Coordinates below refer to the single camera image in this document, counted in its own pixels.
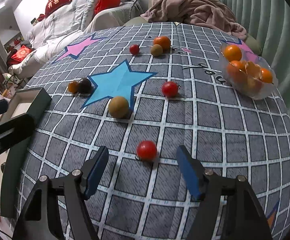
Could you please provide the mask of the clear plastic fruit bowl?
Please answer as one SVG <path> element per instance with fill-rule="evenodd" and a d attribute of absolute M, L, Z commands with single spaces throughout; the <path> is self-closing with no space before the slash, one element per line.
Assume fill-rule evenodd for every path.
<path fill-rule="evenodd" d="M 242 52 L 240 61 L 229 62 L 223 55 L 223 50 L 228 45 L 237 45 Z M 219 62 L 222 74 L 232 87 L 242 94 L 261 100 L 272 94 L 278 86 L 275 72 L 262 57 L 254 54 L 242 41 L 238 43 L 222 41 Z"/>

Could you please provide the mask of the red embroidered cushion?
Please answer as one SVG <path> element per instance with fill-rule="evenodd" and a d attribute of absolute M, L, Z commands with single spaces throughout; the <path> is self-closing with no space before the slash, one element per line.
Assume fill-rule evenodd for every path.
<path fill-rule="evenodd" d="M 45 7 L 45 13 L 39 15 L 39 17 L 37 19 L 38 22 L 47 18 L 48 16 L 50 16 L 50 14 L 52 14 L 53 12 L 55 12 L 56 10 L 61 8 L 62 6 L 67 5 L 71 2 L 72 2 L 72 0 L 48 0 L 46 7 Z"/>

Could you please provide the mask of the mandarin on bowl top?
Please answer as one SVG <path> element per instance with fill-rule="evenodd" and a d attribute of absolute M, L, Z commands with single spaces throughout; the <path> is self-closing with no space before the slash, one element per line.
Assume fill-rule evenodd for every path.
<path fill-rule="evenodd" d="M 224 48 L 224 57 L 229 61 L 240 61 L 242 59 L 242 52 L 237 45 L 231 44 Z"/>

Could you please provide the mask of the tan fruit in cluster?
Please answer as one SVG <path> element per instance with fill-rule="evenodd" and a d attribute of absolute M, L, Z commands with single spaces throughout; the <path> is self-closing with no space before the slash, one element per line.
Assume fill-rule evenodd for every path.
<path fill-rule="evenodd" d="M 113 118 L 123 118 L 129 112 L 129 103 L 126 98 L 122 96 L 116 96 L 111 99 L 108 106 L 108 111 Z"/>

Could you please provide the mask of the orange mandarin far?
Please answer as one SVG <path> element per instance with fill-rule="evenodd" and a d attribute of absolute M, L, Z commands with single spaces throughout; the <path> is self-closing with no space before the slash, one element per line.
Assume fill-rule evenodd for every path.
<path fill-rule="evenodd" d="M 171 41 L 167 36 L 158 36 L 154 38 L 153 44 L 158 44 L 163 48 L 163 51 L 170 50 Z"/>

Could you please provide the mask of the red tomato in cluster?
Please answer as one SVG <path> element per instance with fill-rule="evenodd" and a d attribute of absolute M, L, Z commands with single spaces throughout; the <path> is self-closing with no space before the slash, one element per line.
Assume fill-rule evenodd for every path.
<path fill-rule="evenodd" d="M 155 143 L 150 140 L 141 141 L 137 146 L 136 155 L 141 160 L 153 161 L 157 155 Z"/>

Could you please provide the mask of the tan fruit beside mandarin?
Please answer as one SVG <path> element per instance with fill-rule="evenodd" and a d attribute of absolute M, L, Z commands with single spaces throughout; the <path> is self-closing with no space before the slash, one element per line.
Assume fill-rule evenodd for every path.
<path fill-rule="evenodd" d="M 150 49 L 150 53 L 153 57 L 158 57 L 163 54 L 163 48 L 159 44 L 154 44 Z"/>

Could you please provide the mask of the white shallow tray box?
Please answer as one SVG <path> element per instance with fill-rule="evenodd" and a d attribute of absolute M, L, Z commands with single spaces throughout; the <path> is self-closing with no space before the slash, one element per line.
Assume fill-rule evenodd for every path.
<path fill-rule="evenodd" d="M 0 124 L 11 121 L 13 133 L 8 135 L 11 143 L 0 155 L 0 215 L 14 216 L 16 186 L 24 162 L 27 145 L 51 97 L 44 88 L 30 88 L 15 93 L 8 103 L 8 110 Z"/>

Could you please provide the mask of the red pillow on sofa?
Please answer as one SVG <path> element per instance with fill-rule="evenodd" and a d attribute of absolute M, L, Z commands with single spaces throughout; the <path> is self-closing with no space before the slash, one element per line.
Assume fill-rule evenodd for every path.
<path fill-rule="evenodd" d="M 98 0 L 98 3 L 96 4 L 94 9 L 94 14 L 97 15 L 99 12 L 105 9 L 118 7 L 120 5 L 120 2 L 121 0 Z"/>

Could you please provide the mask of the grey checkered star tablecloth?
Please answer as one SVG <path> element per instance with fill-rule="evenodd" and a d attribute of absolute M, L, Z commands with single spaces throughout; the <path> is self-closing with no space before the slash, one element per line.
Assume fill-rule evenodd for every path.
<path fill-rule="evenodd" d="M 170 50 L 150 53 L 153 40 L 167 36 Z M 96 42 L 76 58 L 59 54 L 30 79 L 51 103 L 28 146 L 17 185 L 18 215 L 36 180 L 65 176 L 92 158 L 99 146 L 109 161 L 98 189 L 86 202 L 101 239 L 185 239 L 197 213 L 176 162 L 185 145 L 194 158 L 218 175 L 248 178 L 274 239 L 290 229 L 290 117 L 279 92 L 252 100 L 221 79 L 219 31 L 173 23 L 144 24 L 99 31 Z M 131 55 L 129 47 L 140 52 Z M 71 81 L 107 74 L 128 61 L 132 72 L 154 76 L 135 87 L 131 116 L 115 120 L 108 99 L 84 107 L 85 96 L 67 91 Z M 167 98 L 162 85 L 173 81 L 178 94 Z M 155 143 L 157 155 L 136 155 L 141 141 Z"/>

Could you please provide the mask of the orange tomato by blue star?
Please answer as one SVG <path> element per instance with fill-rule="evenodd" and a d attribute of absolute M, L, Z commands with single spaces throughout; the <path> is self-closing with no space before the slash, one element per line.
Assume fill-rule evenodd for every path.
<path fill-rule="evenodd" d="M 72 81 L 68 84 L 67 90 L 69 93 L 76 94 L 79 90 L 79 83 L 77 81 Z"/>

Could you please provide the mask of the small red tomato far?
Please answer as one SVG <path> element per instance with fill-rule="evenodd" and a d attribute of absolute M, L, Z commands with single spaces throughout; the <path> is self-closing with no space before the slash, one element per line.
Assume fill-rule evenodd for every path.
<path fill-rule="evenodd" d="M 140 47 L 138 44 L 133 44 L 129 47 L 129 52 L 131 55 L 137 55 L 140 52 Z"/>

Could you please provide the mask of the white sofa with quilt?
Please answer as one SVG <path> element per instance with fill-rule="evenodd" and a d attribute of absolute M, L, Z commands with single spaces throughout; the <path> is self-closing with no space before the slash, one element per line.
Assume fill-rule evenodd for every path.
<path fill-rule="evenodd" d="M 10 66 L 9 74 L 15 74 L 20 79 L 30 78 L 78 37 L 123 26 L 143 13 L 141 5 L 135 0 L 120 0 L 117 7 L 96 13 L 96 5 L 100 1 L 72 0 L 32 26 L 25 40 L 33 51 L 20 63 Z"/>

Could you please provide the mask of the dark purple tomato by star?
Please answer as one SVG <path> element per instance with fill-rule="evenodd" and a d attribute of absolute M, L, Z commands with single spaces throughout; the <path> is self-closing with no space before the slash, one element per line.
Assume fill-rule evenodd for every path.
<path fill-rule="evenodd" d="M 78 92 L 81 94 L 89 94 L 92 91 L 91 81 L 85 77 L 81 78 L 78 82 Z"/>

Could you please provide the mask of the red tomato right of star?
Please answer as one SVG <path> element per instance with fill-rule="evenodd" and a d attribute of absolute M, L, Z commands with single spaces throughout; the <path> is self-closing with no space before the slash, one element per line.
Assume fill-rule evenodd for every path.
<path fill-rule="evenodd" d="M 178 94 L 179 87 L 177 83 L 173 81 L 168 81 L 162 85 L 161 90 L 165 97 L 173 98 Z"/>

